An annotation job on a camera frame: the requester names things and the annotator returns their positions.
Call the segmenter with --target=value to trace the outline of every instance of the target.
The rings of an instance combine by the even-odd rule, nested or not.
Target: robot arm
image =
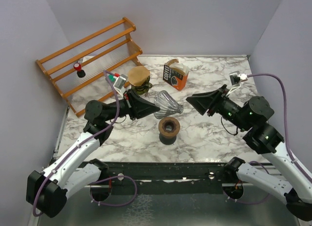
[[[119,100],[119,117],[129,115],[132,120],[146,117],[160,110],[155,104],[142,99],[132,90],[121,90],[123,87],[115,86],[123,99]],[[35,203],[38,192],[36,208],[49,217],[56,216],[66,204],[69,197],[89,183],[99,179],[103,163],[90,162],[83,169],[76,171],[79,165],[108,139],[113,127],[100,133],[109,124],[106,121],[115,117],[116,102],[105,104],[92,100],[86,105],[85,119],[88,120],[83,132],[77,141],[53,164],[42,172],[33,171],[27,180],[26,201]]]
[[[237,157],[225,166],[226,171],[230,176],[254,184],[275,196],[296,217],[305,221],[312,220],[312,183],[291,160],[282,135],[267,123],[274,114],[267,100],[254,96],[240,107],[228,95],[229,89],[227,85],[223,85],[216,91],[194,94],[186,100],[201,115],[207,113],[208,116],[213,116],[218,113],[236,125],[241,132],[248,131],[243,137],[247,145],[269,160],[287,181],[257,171]],[[296,161],[312,177],[306,167]]]

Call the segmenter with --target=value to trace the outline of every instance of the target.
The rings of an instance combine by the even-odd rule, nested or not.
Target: cardboard box
[[[172,59],[164,64],[162,79],[180,91],[185,87],[189,71],[189,67],[179,63],[178,59]]]

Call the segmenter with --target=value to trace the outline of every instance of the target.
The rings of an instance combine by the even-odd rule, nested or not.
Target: marble tabletop
[[[153,102],[157,93],[166,90],[181,105],[182,114],[175,114],[181,125],[177,140],[172,145],[163,145],[159,140],[159,120],[154,115],[132,121],[129,117],[115,124],[109,139],[85,161],[97,158],[114,162],[228,162],[238,156],[245,161],[265,162],[265,159],[251,150],[242,140],[244,133],[237,136],[228,134],[220,123],[220,115],[201,116],[185,99],[195,94],[213,91],[223,84],[230,85],[229,73],[240,71],[250,74],[246,57],[179,57],[191,71],[185,88],[178,91],[162,80],[163,64],[171,56],[139,56],[139,61],[151,71],[153,84],[145,99]],[[134,64],[128,62],[115,70],[127,73]],[[107,82],[96,82],[84,89],[83,95],[73,98],[76,104],[85,105],[91,99],[100,98],[110,91]],[[254,81],[250,78],[243,87],[231,94],[231,99],[242,105],[256,94]],[[86,120],[77,118],[70,110],[61,138],[58,157],[60,157],[79,137]],[[235,132],[236,127],[224,121],[226,128]]]

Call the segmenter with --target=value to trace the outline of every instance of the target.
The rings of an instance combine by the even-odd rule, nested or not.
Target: wooden shelf
[[[74,85],[74,87],[70,90],[62,89],[58,85],[58,81],[61,79],[64,79],[65,77],[69,75],[73,75],[73,77],[76,76],[76,71],[72,67],[68,69],[68,66],[71,64],[74,65],[78,60],[82,59],[83,57],[93,54],[96,51],[100,50],[101,52],[93,56],[92,58],[88,59],[87,61],[81,63],[81,66],[84,67],[87,64],[90,64],[91,62],[99,59],[99,58],[104,58],[105,56],[109,56],[111,52],[116,52],[116,51],[123,51],[121,53],[121,56],[123,56],[122,60],[118,59],[118,62],[112,62],[110,64],[110,67],[108,67],[106,70],[107,71],[112,71],[115,68],[121,66],[122,64],[132,61],[135,65],[142,65],[139,60],[137,59],[137,56],[142,54],[142,50],[133,42],[130,33],[136,30],[136,26],[127,18],[122,18],[122,20],[119,20],[115,22],[114,24],[111,24],[75,43],[72,43],[71,45],[64,47],[57,52],[54,52],[40,60],[36,60],[37,65],[40,67],[40,69],[43,71],[44,74],[46,74],[49,79],[51,80],[52,84],[58,91],[58,93],[65,99],[65,101],[68,103],[70,108],[73,110],[73,112],[79,117],[85,113],[84,110],[81,110],[77,112],[77,109],[74,108],[72,103],[70,102],[70,96],[77,91],[81,90],[85,86],[93,83],[94,81],[98,80],[101,77],[104,77],[103,71],[99,71],[95,76],[93,77],[84,77],[80,78],[78,83]],[[110,31],[109,35],[111,35],[112,31],[118,31],[117,34],[112,35],[110,38],[107,38],[104,41],[101,41],[100,43],[87,48],[84,50],[81,48],[83,44],[86,44],[86,42],[92,40],[93,38],[96,37],[102,37],[101,35],[104,35],[105,32]],[[113,46],[108,47],[107,49],[106,46],[108,44],[112,44]],[[64,56],[66,53],[69,51],[73,50],[73,52],[78,52],[77,55],[66,59],[65,61],[62,61],[61,63],[57,63],[57,61],[53,61],[54,58],[57,58],[59,56]],[[46,62],[49,62],[49,66],[51,66],[51,62],[53,63],[53,67],[50,67],[49,70],[46,70],[44,67],[44,64]],[[113,92],[109,92],[105,96],[101,97],[98,99],[99,101],[104,101],[108,99],[109,97],[113,96]]]

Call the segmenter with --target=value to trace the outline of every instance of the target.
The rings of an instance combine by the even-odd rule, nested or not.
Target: white wall
[[[51,159],[65,103],[35,60],[68,45],[46,0],[0,0],[0,225],[27,225],[26,181]]]
[[[119,19],[145,54],[251,54],[280,0],[47,0],[74,42]]]
[[[250,58],[253,73],[273,73],[285,84],[290,145],[312,170],[312,0],[283,0]],[[271,123],[282,134],[283,101],[278,83],[255,78],[275,110]]]

